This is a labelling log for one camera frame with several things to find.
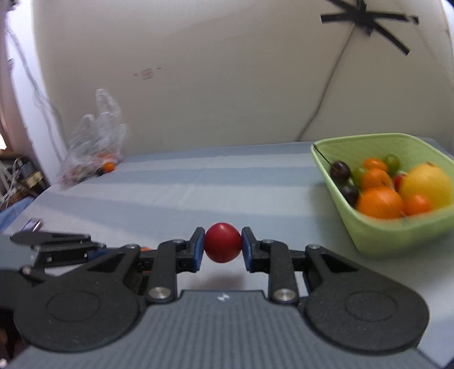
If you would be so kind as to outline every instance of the smartphone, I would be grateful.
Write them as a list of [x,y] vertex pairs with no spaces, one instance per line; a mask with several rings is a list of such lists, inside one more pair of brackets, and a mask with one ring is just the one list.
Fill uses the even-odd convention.
[[43,225],[43,221],[38,218],[31,218],[26,225],[22,228],[22,230],[30,230],[32,232],[35,232],[41,228]]

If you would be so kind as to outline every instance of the red tomato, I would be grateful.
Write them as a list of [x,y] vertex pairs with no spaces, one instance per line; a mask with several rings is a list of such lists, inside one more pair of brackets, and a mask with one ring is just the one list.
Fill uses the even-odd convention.
[[394,189],[396,190],[396,192],[399,192],[400,184],[402,183],[402,180],[406,176],[407,176],[407,174],[403,173],[403,174],[399,174],[398,176],[396,176],[396,178],[394,178]]
[[205,252],[216,263],[227,263],[235,259],[241,248],[241,236],[230,224],[216,223],[205,234]]

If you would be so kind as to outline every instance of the blue cloth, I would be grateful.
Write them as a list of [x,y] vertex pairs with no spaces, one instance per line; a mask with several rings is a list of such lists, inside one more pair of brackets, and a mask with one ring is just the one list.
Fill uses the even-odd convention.
[[8,226],[14,222],[24,209],[33,202],[33,197],[26,197],[21,201],[12,204],[8,209],[0,213],[0,232],[3,232]]

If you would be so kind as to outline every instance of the orange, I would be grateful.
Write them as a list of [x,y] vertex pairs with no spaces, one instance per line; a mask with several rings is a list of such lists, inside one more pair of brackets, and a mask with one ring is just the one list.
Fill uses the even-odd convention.
[[388,171],[388,166],[382,160],[377,159],[377,158],[367,159],[364,162],[363,167],[365,167],[367,169],[378,168],[378,169],[384,170],[385,172]]
[[391,187],[393,181],[382,169],[372,168],[363,174],[362,189],[366,190],[373,187]]
[[412,195],[405,201],[405,215],[417,215],[432,211],[432,205],[427,196]]
[[115,169],[115,163],[112,161],[108,161],[107,163],[103,164],[103,171],[109,173]]
[[378,219],[396,219],[403,215],[404,201],[390,187],[376,187],[363,192],[356,210]]

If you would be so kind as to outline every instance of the white wall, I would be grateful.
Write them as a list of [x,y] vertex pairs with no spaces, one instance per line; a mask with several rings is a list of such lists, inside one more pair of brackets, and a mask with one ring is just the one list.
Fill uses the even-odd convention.
[[[36,53],[32,0],[21,0],[21,4],[16,6],[14,11],[10,11],[8,15],[10,27],[17,34],[23,46],[31,72],[40,88],[46,93]],[[25,74],[23,65],[10,37],[6,36],[6,41],[9,57],[15,60],[12,81],[22,120],[26,126],[33,150],[42,170],[51,183],[56,183],[59,160],[52,148],[47,125],[34,101],[31,83]],[[49,113],[49,117],[57,147],[64,158],[66,151],[64,143],[51,113]]]
[[[450,34],[450,37],[451,37],[451,45],[454,49],[454,39],[453,39],[453,35],[454,35],[454,8],[453,6],[446,0],[441,0],[442,2],[442,5],[443,5],[443,10],[446,14],[446,21],[448,23],[448,27],[449,27],[449,34]],[[451,143],[451,152],[454,154],[454,132],[453,132],[453,140],[452,140],[452,143]]]
[[[411,49],[353,35],[304,136],[398,131],[453,137],[453,58],[440,0],[368,0],[416,14],[381,21]],[[40,0],[43,75],[66,131],[107,88],[131,128],[129,153],[293,141],[312,114],[349,24],[325,0]],[[140,71],[152,68],[143,80]]]

